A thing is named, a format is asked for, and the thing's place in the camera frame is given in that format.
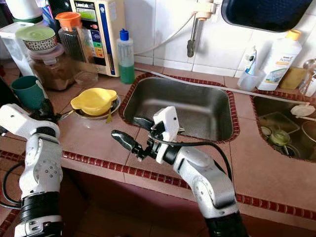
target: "sink basin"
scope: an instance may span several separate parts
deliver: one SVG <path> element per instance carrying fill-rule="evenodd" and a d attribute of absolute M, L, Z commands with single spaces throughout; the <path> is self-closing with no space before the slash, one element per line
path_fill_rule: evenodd
<path fill-rule="evenodd" d="M 296 106 L 297 104 L 293 103 L 287 103 L 287 102 L 282 102 L 282 101 L 276 101 L 276 100 L 271 100 L 271 99 L 266 99 L 262 97 L 254 97 L 253 102 L 255 105 L 255 109 L 257 112 L 258 117 L 265 118 L 266 116 L 264 115 L 269 115 L 274 112 L 281 113 L 283 116 L 285 116 L 287 119 L 291 120 L 293 123 L 298 125 L 299 129 L 295 130 L 294 132 L 289 133 L 290 135 L 290 148 L 294 150 L 293 157 L 295 158 L 300 158 L 300 159 L 306 159 L 310 160 L 313 162 L 316 162 L 316 160 L 311 158 L 313 154 L 313 149 L 310 147 L 306 146 L 306 142 L 304 142 L 304 133 L 301 129 L 301 126 L 304 122 L 307 120 L 301 119 L 301 118 L 296 118 L 294 115 L 291 114 L 290 110 Z M 316 118 L 316 113 L 310 115 L 310 117 Z M 264 121 L 259 119 L 260 125 L 266 126 L 266 124 L 280 124 L 281 121 Z M 276 147 L 277 150 L 282 152 L 284 154 L 284 149 L 280 149 L 280 147 Z"/>
<path fill-rule="evenodd" d="M 152 119 L 162 108 L 175 106 L 184 135 L 223 141 L 233 134 L 229 98 L 220 89 L 184 84 L 163 78 L 142 79 L 129 98 L 124 118 Z"/>

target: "orange lid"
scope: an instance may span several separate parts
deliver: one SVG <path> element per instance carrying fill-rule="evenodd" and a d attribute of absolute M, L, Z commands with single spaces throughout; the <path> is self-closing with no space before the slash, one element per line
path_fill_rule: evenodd
<path fill-rule="evenodd" d="M 61 27 L 71 28 L 71 27 L 81 27 L 81 15 L 77 12 L 62 12 L 56 17 L 59 21 Z"/>
<path fill-rule="evenodd" d="M 286 38 L 292 39 L 294 41 L 297 41 L 299 39 L 299 37 L 301 36 L 301 32 L 298 30 L 290 30 L 287 33 Z"/>

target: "white bottle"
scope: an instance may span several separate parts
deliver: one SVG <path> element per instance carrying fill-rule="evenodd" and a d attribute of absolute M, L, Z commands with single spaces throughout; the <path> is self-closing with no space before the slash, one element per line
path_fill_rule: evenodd
<path fill-rule="evenodd" d="M 270 49 L 261 70 L 266 74 L 257 86 L 259 90 L 275 90 L 277 85 L 302 50 L 297 41 L 300 31 L 290 30 L 285 38 L 277 39 Z"/>

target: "teal mug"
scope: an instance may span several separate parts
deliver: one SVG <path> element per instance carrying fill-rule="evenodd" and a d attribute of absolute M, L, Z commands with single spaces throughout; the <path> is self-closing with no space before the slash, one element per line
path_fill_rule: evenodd
<path fill-rule="evenodd" d="M 21 103 L 30 110 L 39 110 L 46 93 L 35 76 L 18 78 L 11 83 L 11 88 Z"/>

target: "black cable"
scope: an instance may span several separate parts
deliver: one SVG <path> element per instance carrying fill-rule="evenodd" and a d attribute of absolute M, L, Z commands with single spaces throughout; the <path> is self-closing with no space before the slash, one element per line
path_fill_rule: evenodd
<path fill-rule="evenodd" d="M 9 204 L 6 204 L 6 203 L 4 203 L 2 201 L 0 201 L 0 206 L 2 206 L 4 208 L 9 208 L 9 209 L 21 210 L 20 206 L 9 205 Z"/>
<path fill-rule="evenodd" d="M 229 179 L 231 181 L 233 181 L 232 170 L 231 170 L 231 166 L 229 165 L 228 159 L 227 159 L 225 153 L 222 151 L 222 149 L 219 146 L 217 146 L 215 143 L 213 143 L 213 142 L 166 142 L 166 141 L 163 141 L 163 140 L 161 140 L 157 137 L 154 137 L 154 136 L 151 136 L 151 138 L 156 142 L 160 142 L 160 143 L 167 144 L 170 146 L 196 147 L 196 146 L 209 145 L 209 146 L 214 147 L 219 152 L 219 154 L 222 156 L 222 158 L 225 162 L 225 165 L 226 165 L 227 175 L 228 175 Z M 215 165 L 223 171 L 223 169 L 221 168 L 221 166 L 217 162 L 215 162 Z"/>
<path fill-rule="evenodd" d="M 20 167 L 24 164 L 24 161 L 20 161 L 19 163 L 15 164 L 14 166 L 12 166 L 7 172 L 6 174 L 4 175 L 4 178 L 3 178 L 3 183 L 2 183 L 2 192 L 3 192 L 3 196 L 4 198 L 13 203 L 13 204 L 17 204 L 17 205 L 21 205 L 21 201 L 16 201 L 16 200 L 13 200 L 12 198 L 10 198 L 10 196 L 7 194 L 6 192 L 6 181 L 8 179 L 8 176 L 9 174 L 15 170 L 17 167 Z"/>

